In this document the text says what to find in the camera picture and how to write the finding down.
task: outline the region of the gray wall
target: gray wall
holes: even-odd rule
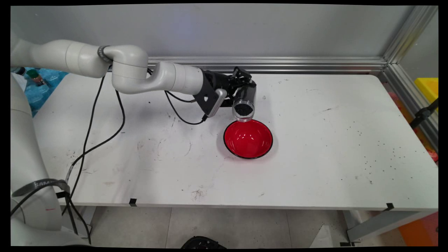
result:
[[[400,62],[412,80],[439,77],[439,12]]]
[[[134,44],[150,56],[382,56],[412,6],[135,4],[11,7],[32,42]]]

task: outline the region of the red bowl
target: red bowl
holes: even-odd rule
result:
[[[272,147],[272,133],[257,120],[234,121],[224,131],[224,144],[235,156],[254,159],[264,156]]]

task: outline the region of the floor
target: floor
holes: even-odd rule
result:
[[[308,248],[324,224],[334,247],[347,242],[344,215],[333,210],[97,207],[91,224],[98,247],[180,248],[201,235],[226,248]],[[356,246],[405,243],[392,230]]]

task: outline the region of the black bowl rim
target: black bowl rim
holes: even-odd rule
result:
[[[258,121],[258,120],[255,120],[255,119],[251,119],[251,120],[254,120],[254,121],[257,121],[257,122],[263,124],[263,125],[267,128],[267,130],[269,131],[269,133],[271,134],[271,139],[272,139],[271,145],[269,146],[269,149],[268,149],[263,155],[261,155],[261,156],[255,156],[255,157],[244,157],[244,156],[240,156],[240,155],[235,154],[233,151],[231,151],[231,150],[228,148],[227,144],[225,143],[225,133],[227,132],[227,129],[228,129],[233,123],[235,123],[235,122],[237,122],[237,121],[233,121],[233,122],[231,122],[229,125],[227,125],[227,127],[226,127],[225,130],[224,130],[224,134],[223,134],[223,141],[224,141],[224,145],[225,145],[225,147],[227,148],[227,150],[228,150],[230,153],[232,153],[233,155],[235,155],[235,156],[237,156],[237,157],[240,157],[240,158],[244,158],[244,159],[256,159],[256,158],[262,157],[262,156],[266,155],[266,154],[271,150],[271,148],[272,148],[272,146],[273,146],[273,144],[274,144],[274,136],[272,135],[272,132],[271,132],[271,130],[269,129],[269,127],[266,126],[266,124],[264,124],[264,123],[262,123],[262,122],[260,122],[260,121]]]

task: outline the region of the scattered black particles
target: scattered black particles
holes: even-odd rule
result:
[[[237,112],[240,116],[247,116],[252,113],[253,109],[246,104],[238,104],[235,106],[235,112]]]

